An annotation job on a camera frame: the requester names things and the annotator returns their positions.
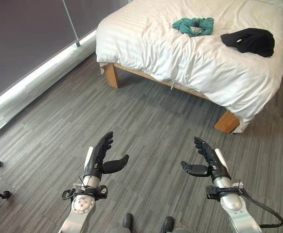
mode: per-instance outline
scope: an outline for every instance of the floor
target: floor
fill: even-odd
[[[130,155],[126,168],[104,175],[108,198],[96,202],[85,232],[108,233],[123,216],[134,216],[135,233],[158,233],[165,217],[192,233],[229,232],[228,216],[207,200],[210,178],[186,174],[180,166],[205,164],[193,146],[200,136],[220,148],[229,171],[255,199],[283,217],[283,83],[274,98],[242,134],[213,126],[225,109],[178,90],[119,71],[115,90],[101,76],[95,55],[25,109],[0,134],[0,233],[56,233],[68,216],[64,190],[83,175],[89,146],[114,131],[108,160]],[[255,205],[258,223],[277,220]],[[283,233],[283,226],[267,229]]]

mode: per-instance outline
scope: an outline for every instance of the black beanie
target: black beanie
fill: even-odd
[[[273,54],[273,35],[264,29],[247,28],[220,37],[225,45],[236,47],[240,52],[252,52],[263,57],[270,57]]]

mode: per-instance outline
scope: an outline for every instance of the black shoe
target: black shoe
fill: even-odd
[[[174,229],[174,219],[173,217],[166,217],[161,229],[161,233],[172,232]]]
[[[123,226],[125,228],[128,228],[130,231],[132,231],[132,229],[133,229],[133,216],[132,216],[132,214],[127,213],[124,216]]]

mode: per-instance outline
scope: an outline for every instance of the bed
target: bed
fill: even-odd
[[[188,17],[214,18],[212,35],[189,37],[172,28]],[[227,47],[220,35],[266,29],[274,54],[262,57]],[[101,21],[97,61],[118,88],[115,67],[209,99],[228,111],[216,124],[241,132],[280,87],[283,75],[283,0],[134,0]]]

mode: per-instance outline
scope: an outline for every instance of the green garment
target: green garment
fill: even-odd
[[[189,36],[211,35],[213,32],[213,18],[182,18],[173,23],[173,28]]]

